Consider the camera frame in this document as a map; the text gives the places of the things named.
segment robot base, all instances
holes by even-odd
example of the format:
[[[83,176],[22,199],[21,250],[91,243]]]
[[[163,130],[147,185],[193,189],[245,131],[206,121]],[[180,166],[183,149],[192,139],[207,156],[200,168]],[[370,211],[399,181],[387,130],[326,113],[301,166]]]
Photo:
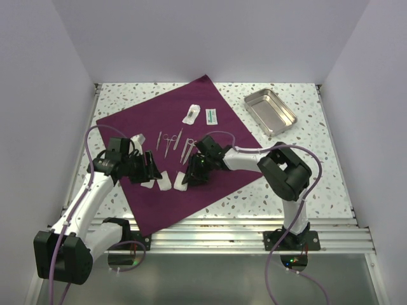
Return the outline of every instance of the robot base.
[[[275,231],[263,232],[265,250],[270,251],[286,230],[284,227]],[[284,240],[278,245],[277,251],[302,251],[308,245],[308,251],[319,251],[321,244],[317,231],[310,231],[310,223],[299,235],[288,233]]]

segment white wall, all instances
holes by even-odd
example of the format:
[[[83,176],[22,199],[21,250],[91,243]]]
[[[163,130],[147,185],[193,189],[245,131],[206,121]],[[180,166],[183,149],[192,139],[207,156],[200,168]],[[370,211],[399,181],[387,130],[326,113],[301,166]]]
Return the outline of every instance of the white wall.
[[[94,87],[49,0],[0,4],[0,304],[23,304],[32,241],[57,218]]]
[[[93,82],[322,83],[368,0],[53,0]]]
[[[407,302],[407,2],[371,0],[322,86],[359,222],[393,304]]]

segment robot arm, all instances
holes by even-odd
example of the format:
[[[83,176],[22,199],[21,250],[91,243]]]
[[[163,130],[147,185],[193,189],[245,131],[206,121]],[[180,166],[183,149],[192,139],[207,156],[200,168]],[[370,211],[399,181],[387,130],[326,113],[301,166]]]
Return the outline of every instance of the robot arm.
[[[199,152],[192,155],[188,163],[183,183],[191,186],[209,181],[211,170],[251,170],[261,172],[271,189],[282,199],[284,208],[283,230],[294,220],[301,203],[302,194],[309,186],[311,169],[290,148],[276,149],[271,152],[238,152],[226,146],[222,148],[212,137],[206,136],[197,142]],[[309,230],[309,221],[305,208],[291,228],[293,237],[304,235]]]
[[[89,277],[93,262],[100,255],[112,245],[131,239],[130,224],[124,219],[105,219],[98,230],[87,234],[100,204],[119,179],[128,177],[133,183],[141,183],[162,177],[150,151],[144,154],[140,154],[139,150],[129,153],[129,147],[130,139],[111,138],[104,158],[99,154],[93,160],[95,172],[91,188],[75,209],[71,220],[67,222],[74,203],[88,187],[90,167],[81,190],[63,216],[49,231],[38,232],[34,239],[34,252],[40,278],[49,278],[52,255],[66,225],[55,264],[54,279],[57,281],[83,284]]]

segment purple cloth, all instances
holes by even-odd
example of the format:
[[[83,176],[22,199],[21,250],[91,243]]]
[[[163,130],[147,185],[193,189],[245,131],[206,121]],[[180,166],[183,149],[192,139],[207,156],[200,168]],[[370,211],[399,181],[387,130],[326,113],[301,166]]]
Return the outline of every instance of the purple cloth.
[[[193,125],[182,123],[191,104],[201,107]],[[218,125],[206,125],[205,109],[216,109]],[[167,171],[174,184],[177,172],[186,172],[188,162],[182,165],[179,160],[187,138],[202,139],[206,133],[215,130],[230,132],[236,136],[240,147],[259,147],[256,139],[244,126],[235,112],[226,103],[212,81],[207,76],[192,83],[152,98],[97,121],[121,130],[128,137],[142,133],[146,141],[143,151],[152,150],[159,171]],[[167,158],[164,159],[167,141],[161,139],[158,151],[156,143],[161,131],[169,137],[183,134],[174,151],[175,142],[171,142]],[[114,131],[101,128],[105,146],[110,137],[116,137]],[[231,144],[231,138],[225,134],[211,135],[221,146]],[[210,181],[204,186],[189,187],[186,192],[175,189],[160,191],[155,183],[152,189],[131,184],[127,178],[120,180],[126,199],[134,214],[142,234],[148,235],[169,227],[187,216],[207,207],[248,183],[261,177],[260,173],[247,171],[213,171]]]

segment metal tray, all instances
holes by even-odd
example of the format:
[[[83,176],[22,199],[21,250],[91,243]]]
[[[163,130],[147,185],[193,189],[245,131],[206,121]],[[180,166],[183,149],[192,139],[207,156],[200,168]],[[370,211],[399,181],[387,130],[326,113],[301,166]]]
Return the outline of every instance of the metal tray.
[[[245,97],[244,106],[260,128],[271,137],[290,129],[297,122],[295,114],[268,88]]]

